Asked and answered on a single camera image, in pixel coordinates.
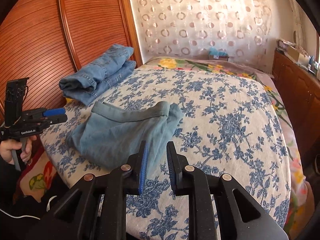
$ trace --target bedspread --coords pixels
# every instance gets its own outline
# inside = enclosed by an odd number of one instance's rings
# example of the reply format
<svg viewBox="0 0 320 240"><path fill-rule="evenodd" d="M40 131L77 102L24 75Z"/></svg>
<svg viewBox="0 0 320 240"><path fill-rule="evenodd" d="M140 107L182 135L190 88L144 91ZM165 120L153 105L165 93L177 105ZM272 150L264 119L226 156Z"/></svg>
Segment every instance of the bedspread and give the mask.
<svg viewBox="0 0 320 240"><path fill-rule="evenodd" d="M282 99L269 75L248 66L237 65L225 61L190 60L170 57L154 57L142 69L183 69L207 71L237 75L257 80L265 89L271 104L279 118L281 129L287 145L291 172L291 195L287 221L284 230L294 239L309 221L314 212L313 194L306 182L301 166L300 154L294 131Z"/></svg>
<svg viewBox="0 0 320 240"><path fill-rule="evenodd" d="M206 174L231 174L284 226L291 188L289 157L278 117L261 84L221 73L137 69L98 100L128 110L163 100L177 103L184 113L172 138L177 152ZM49 158L69 186L86 173L108 172L65 144L92 106L68 103L68 121L41 135ZM127 232L147 240L186 239L187 207L187 196L172 194L164 153L159 168L147 177L143 194L127 196Z"/></svg>

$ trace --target wooden slatted panel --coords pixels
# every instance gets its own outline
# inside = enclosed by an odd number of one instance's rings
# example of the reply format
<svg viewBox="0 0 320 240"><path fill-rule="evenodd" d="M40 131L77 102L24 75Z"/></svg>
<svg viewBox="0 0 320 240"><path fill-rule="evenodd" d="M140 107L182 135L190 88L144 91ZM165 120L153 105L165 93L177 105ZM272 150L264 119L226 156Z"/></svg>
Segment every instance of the wooden slatted panel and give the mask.
<svg viewBox="0 0 320 240"><path fill-rule="evenodd" d="M64 0L64 3L81 66L96 59L114 43L130 46L119 0Z"/></svg>
<svg viewBox="0 0 320 240"><path fill-rule="evenodd" d="M30 77L24 110L65 104L59 80L74 73L57 0L19 0L0 26L0 97L8 80Z"/></svg>
<svg viewBox="0 0 320 240"><path fill-rule="evenodd" d="M0 125L4 122L4 105L0 99Z"/></svg>

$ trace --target blue floral pattern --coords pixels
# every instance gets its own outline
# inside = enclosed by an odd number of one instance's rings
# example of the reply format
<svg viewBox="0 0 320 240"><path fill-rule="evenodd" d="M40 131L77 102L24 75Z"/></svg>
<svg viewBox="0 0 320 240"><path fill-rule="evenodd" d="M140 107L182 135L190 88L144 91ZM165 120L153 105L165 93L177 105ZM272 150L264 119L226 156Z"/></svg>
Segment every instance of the blue floral pattern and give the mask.
<svg viewBox="0 0 320 240"><path fill-rule="evenodd" d="M288 153L278 117L258 82L208 72L138 69L98 100L127 110L162 100L179 104L184 117L172 138L177 152L206 174L230 173L283 227L290 198ZM47 154L70 186L88 172L108 172L64 143L92 106L67 104L68 121L41 135ZM143 194L127 198L127 231L146 240L188 238L188 198L172 193L165 154L159 169L146 179Z"/></svg>

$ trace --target metal screw head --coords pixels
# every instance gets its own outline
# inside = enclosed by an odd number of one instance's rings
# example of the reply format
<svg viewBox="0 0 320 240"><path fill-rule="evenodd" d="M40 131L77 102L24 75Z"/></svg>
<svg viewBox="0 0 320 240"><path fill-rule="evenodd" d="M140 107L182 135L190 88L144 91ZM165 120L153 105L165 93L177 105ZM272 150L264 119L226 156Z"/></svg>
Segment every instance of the metal screw head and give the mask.
<svg viewBox="0 0 320 240"><path fill-rule="evenodd" d="M128 171L131 169L131 166L129 164L124 164L121 166L121 170L123 171Z"/></svg>
<svg viewBox="0 0 320 240"><path fill-rule="evenodd" d="M93 174L91 173L87 173L86 175L84 175L84 180L89 181L93 179Z"/></svg>
<svg viewBox="0 0 320 240"><path fill-rule="evenodd" d="M222 178L223 178L224 180L227 180L227 181L229 181L229 180L232 179L231 175L228 174L228 173L223 174L223 175L222 175Z"/></svg>
<svg viewBox="0 0 320 240"><path fill-rule="evenodd" d="M192 165L187 165L187 166L184 167L184 169L186 171L194 171L195 170L194 166L192 166Z"/></svg>

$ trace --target finger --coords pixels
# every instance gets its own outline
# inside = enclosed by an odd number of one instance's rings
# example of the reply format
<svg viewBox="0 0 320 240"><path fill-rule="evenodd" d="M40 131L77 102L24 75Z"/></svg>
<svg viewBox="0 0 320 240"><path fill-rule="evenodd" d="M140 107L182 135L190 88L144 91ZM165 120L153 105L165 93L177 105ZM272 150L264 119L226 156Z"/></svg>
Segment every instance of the finger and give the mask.
<svg viewBox="0 0 320 240"><path fill-rule="evenodd" d="M22 158L22 159L24 159L24 158L27 158L27 157L29 157L31 154L29 153L26 153L25 151L23 151L21 154L20 154L20 157Z"/></svg>
<svg viewBox="0 0 320 240"><path fill-rule="evenodd" d="M30 159L30 156L28 156L28 157L26 157L26 158L23 158L22 161L23 161L24 163L26 163L29 159Z"/></svg>
<svg viewBox="0 0 320 240"><path fill-rule="evenodd" d="M29 138L30 138L31 141L37 140L37 136L36 135L30 136Z"/></svg>
<svg viewBox="0 0 320 240"><path fill-rule="evenodd" d="M17 142L16 140L9 139L1 142L1 148L3 150L19 150L22 147L21 142Z"/></svg>
<svg viewBox="0 0 320 240"><path fill-rule="evenodd" d="M28 161L29 158L30 158L29 155L28 155L25 151L23 151L23 152L20 154L20 157L21 157L21 159L22 159L23 162Z"/></svg>
<svg viewBox="0 0 320 240"><path fill-rule="evenodd" d="M26 153L30 154L31 153L31 149L32 149L32 141L30 138L27 139L27 143L26 143Z"/></svg>

